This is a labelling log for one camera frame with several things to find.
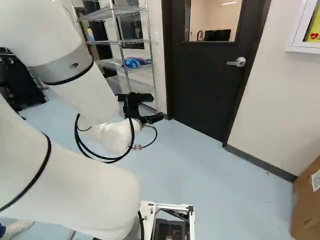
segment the red heart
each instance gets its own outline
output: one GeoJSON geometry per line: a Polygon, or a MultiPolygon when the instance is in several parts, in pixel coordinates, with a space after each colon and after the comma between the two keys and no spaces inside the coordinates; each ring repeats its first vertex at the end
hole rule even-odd
{"type": "Polygon", "coordinates": [[[318,37],[318,36],[319,36],[318,33],[311,33],[311,34],[310,34],[311,39],[315,39],[315,38],[318,37]]]}

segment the metal wire shelf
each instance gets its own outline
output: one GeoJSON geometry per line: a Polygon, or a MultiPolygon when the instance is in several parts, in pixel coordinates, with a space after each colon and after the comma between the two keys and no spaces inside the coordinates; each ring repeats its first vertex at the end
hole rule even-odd
{"type": "Polygon", "coordinates": [[[113,18],[113,13],[115,17],[127,17],[131,15],[138,14],[140,12],[147,12],[146,8],[136,7],[136,6],[120,6],[120,5],[108,5],[100,10],[94,11],[87,15],[84,15],[78,19],[78,22],[102,22],[113,18]]]}
{"type": "MultiPolygon", "coordinates": [[[[102,59],[102,60],[96,60],[96,64],[100,67],[104,67],[111,70],[119,71],[120,73],[126,73],[125,68],[123,67],[122,60],[117,58],[110,58],[110,59],[102,59]]],[[[129,68],[127,67],[127,73],[134,73],[137,71],[145,70],[145,69],[151,69],[152,64],[142,65],[138,68],[129,68]]]]}
{"type": "MultiPolygon", "coordinates": [[[[116,75],[106,78],[107,82],[109,83],[112,91],[115,94],[127,94],[130,92],[127,84],[127,80],[124,76],[116,75]]],[[[131,91],[135,93],[141,94],[155,94],[155,88],[152,85],[146,84],[144,82],[140,82],[129,78],[131,91]]]]}
{"type": "Polygon", "coordinates": [[[103,41],[85,41],[88,45],[110,45],[110,44],[140,44],[149,43],[148,39],[127,39],[127,40],[103,40],[103,41]]]}

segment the cardboard box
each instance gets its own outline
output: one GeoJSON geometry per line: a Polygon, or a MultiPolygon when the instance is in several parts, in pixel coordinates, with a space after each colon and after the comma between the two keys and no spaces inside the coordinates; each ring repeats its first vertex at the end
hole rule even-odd
{"type": "Polygon", "coordinates": [[[320,240],[320,157],[294,182],[295,207],[291,236],[320,240]]]}

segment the black baseboard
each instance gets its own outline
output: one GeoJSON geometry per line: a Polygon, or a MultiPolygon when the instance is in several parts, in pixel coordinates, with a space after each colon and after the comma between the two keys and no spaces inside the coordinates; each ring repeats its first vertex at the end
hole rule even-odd
{"type": "Polygon", "coordinates": [[[225,150],[227,150],[229,153],[232,153],[236,156],[238,156],[239,158],[242,158],[256,166],[258,166],[259,168],[262,168],[290,183],[293,183],[296,179],[297,176],[291,174],[290,172],[287,172],[285,170],[282,170],[276,166],[273,166],[265,161],[260,160],[259,158],[256,158],[255,156],[252,156],[244,151],[241,151],[233,146],[230,145],[226,145],[225,150]]]}

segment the blue object on shelf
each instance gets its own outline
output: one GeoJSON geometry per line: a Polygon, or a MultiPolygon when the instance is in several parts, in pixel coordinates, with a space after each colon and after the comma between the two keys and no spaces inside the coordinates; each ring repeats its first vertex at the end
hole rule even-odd
{"type": "Polygon", "coordinates": [[[131,69],[137,69],[142,65],[151,64],[151,59],[143,59],[142,57],[128,57],[125,59],[125,65],[131,69]]]}

